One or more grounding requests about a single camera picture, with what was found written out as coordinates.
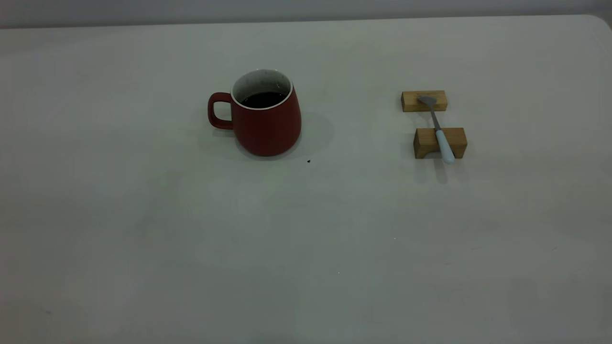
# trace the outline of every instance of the metal spoon head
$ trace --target metal spoon head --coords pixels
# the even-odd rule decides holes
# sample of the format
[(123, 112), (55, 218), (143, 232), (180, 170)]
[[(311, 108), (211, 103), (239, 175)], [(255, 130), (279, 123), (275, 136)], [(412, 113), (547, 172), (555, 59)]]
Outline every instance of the metal spoon head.
[(419, 97), (419, 101), (421, 103), (425, 103), (425, 104), (429, 105), (430, 107), (433, 107), (438, 102), (438, 100), (435, 99), (434, 97), (428, 97), (426, 95), (420, 96)]

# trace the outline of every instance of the wall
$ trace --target wall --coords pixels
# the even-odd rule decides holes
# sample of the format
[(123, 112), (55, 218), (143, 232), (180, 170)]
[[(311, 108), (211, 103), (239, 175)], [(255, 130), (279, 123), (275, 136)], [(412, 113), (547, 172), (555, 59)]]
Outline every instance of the wall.
[(606, 0), (0, 0), (0, 28), (594, 13)]

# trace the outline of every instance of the mug handle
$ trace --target mug handle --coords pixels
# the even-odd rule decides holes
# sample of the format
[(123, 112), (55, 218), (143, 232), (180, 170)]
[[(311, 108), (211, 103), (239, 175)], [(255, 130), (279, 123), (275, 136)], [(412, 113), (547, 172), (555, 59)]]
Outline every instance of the mug handle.
[(225, 121), (223, 119), (219, 119), (215, 116), (215, 103), (216, 102), (224, 102), (231, 103), (231, 95), (229, 93), (215, 93), (208, 100), (208, 121), (212, 124), (213, 127), (219, 129), (234, 129), (234, 124), (231, 121)]

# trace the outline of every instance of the wooden block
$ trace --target wooden block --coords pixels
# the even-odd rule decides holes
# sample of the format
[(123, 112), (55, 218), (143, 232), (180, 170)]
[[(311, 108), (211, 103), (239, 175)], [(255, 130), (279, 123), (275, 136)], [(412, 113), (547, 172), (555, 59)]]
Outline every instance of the wooden block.
[(402, 92), (401, 94), (401, 107), (404, 109), (404, 112), (429, 112), (429, 107), (419, 101), (419, 97), (422, 95), (429, 95), (438, 100), (436, 106), (433, 107), (435, 111), (446, 111), (449, 102), (446, 100), (446, 93), (444, 91), (414, 91)]
[[(450, 150), (456, 159), (463, 158), (468, 139), (465, 137), (463, 128), (442, 128), (446, 140), (449, 142)], [(414, 157), (424, 159), (431, 152), (439, 152), (438, 139), (434, 128), (418, 128), (414, 134)]]

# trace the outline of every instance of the spoon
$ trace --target spoon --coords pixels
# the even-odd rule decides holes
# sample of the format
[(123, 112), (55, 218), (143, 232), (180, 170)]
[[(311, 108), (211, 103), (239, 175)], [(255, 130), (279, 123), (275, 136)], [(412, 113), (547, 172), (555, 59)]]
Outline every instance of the spoon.
[(446, 140), (446, 136), (444, 136), (444, 132), (442, 128), (440, 128), (440, 123), (438, 123), (438, 118), (436, 118), (436, 113), (433, 111), (434, 105), (438, 102), (434, 97), (427, 97), (425, 95), (419, 97), (419, 101), (427, 104), (429, 106), (429, 111), (431, 111), (431, 118), (433, 118), (433, 126), (436, 128), (436, 138), (438, 138), (438, 146), (440, 146), (440, 152), (442, 152), (442, 160), (449, 165), (455, 163), (455, 154), (450, 149), (449, 142)]

